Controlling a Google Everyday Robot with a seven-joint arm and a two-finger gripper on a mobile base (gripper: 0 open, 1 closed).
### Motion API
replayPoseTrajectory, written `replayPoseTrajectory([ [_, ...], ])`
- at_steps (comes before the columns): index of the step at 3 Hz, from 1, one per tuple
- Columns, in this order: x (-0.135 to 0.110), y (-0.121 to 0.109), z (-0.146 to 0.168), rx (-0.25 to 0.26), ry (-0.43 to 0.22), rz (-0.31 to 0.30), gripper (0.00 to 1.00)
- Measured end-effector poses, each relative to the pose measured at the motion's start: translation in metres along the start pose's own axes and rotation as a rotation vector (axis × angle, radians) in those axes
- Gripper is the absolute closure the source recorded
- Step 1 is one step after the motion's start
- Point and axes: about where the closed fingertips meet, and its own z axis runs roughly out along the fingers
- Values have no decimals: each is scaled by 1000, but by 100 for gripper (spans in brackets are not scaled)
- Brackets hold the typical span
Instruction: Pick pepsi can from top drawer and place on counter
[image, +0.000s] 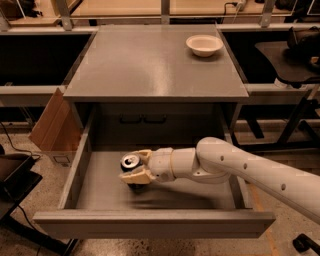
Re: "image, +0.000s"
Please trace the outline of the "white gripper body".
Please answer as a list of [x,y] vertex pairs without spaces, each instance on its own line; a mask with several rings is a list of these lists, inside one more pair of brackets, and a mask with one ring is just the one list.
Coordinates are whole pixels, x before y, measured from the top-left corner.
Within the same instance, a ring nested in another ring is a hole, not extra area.
[[152,152],[148,161],[148,167],[156,181],[170,182],[175,180],[171,170],[172,152],[172,148],[161,148]]

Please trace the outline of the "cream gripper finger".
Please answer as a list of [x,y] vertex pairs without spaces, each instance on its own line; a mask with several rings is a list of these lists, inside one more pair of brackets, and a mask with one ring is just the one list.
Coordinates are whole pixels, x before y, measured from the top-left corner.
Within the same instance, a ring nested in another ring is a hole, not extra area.
[[146,185],[150,184],[155,179],[155,176],[145,165],[142,165],[132,171],[121,174],[119,178],[126,184]]
[[143,163],[147,164],[152,156],[150,149],[138,150],[132,152],[131,162],[134,164]]

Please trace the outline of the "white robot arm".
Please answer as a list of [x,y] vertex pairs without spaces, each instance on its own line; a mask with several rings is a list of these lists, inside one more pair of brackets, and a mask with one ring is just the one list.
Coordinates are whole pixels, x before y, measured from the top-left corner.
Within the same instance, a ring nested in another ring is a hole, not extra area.
[[125,154],[119,178],[128,185],[172,182],[186,178],[218,184],[240,177],[320,223],[320,177],[297,168],[248,153],[234,145],[205,137],[194,148],[160,148]]

